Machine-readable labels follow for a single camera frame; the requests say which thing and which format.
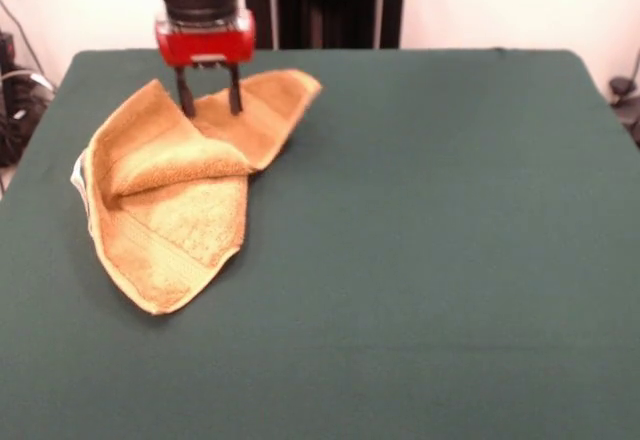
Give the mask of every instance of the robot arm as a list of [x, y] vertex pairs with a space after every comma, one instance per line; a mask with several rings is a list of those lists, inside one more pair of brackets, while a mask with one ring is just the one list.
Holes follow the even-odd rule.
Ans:
[[237, 0], [164, 0], [166, 18], [156, 22], [156, 39], [164, 61], [175, 69], [185, 115], [195, 116], [185, 68], [222, 66], [231, 74], [231, 112], [242, 111], [239, 64], [248, 62], [255, 48], [255, 21]]

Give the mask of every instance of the green tablecloth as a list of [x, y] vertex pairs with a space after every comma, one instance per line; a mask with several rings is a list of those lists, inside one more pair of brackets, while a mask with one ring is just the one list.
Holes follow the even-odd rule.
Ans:
[[172, 72], [75, 58], [0, 204], [0, 438], [640, 438], [640, 158], [582, 62], [282, 52], [243, 73], [279, 67], [323, 94], [251, 185], [242, 252], [152, 318], [69, 176]]

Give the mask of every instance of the towel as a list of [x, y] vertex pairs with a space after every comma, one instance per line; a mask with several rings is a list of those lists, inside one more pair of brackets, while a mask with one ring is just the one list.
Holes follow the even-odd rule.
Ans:
[[74, 166], [100, 262], [150, 314], [184, 307], [241, 248], [248, 176], [272, 162], [321, 85], [278, 70], [242, 80], [241, 90], [240, 115], [229, 112], [225, 89], [197, 99], [189, 120], [153, 80]]

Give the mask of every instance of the white wall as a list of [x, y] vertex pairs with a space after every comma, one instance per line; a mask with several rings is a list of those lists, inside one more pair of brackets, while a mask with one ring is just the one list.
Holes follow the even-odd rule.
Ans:
[[[77, 51], [155, 47], [153, 20], [161, 0], [5, 2], [56, 81]], [[10, 26], [2, 13], [0, 24]], [[640, 46], [640, 0], [406, 0], [402, 44], [569, 48], [584, 58], [606, 92], [611, 76], [631, 69]], [[32, 65], [26, 50], [20, 52]]]
[[640, 48], [640, 0], [405, 1], [405, 48], [568, 48], [603, 93]]

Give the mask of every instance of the towel label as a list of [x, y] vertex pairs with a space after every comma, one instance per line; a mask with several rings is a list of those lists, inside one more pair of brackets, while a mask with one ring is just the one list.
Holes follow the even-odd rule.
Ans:
[[84, 203], [84, 211], [85, 211], [85, 214], [87, 215], [87, 220], [88, 220], [89, 235], [91, 235], [89, 203], [87, 202], [87, 187], [84, 180], [84, 156], [85, 156], [85, 150], [82, 151], [82, 153], [76, 160], [76, 163], [73, 165], [73, 171], [71, 172], [71, 183], [73, 184], [74, 187], [76, 187], [76, 190], [78, 190], [78, 193], [80, 193], [80, 197], [82, 198], [82, 203]]

